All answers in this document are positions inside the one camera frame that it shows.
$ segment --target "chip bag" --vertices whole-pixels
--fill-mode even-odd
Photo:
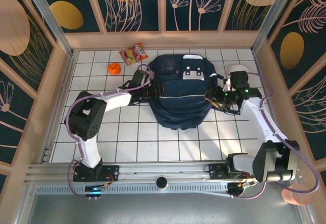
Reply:
[[[127,65],[132,65],[148,58],[141,42],[137,43],[135,46],[120,51],[119,54]]]

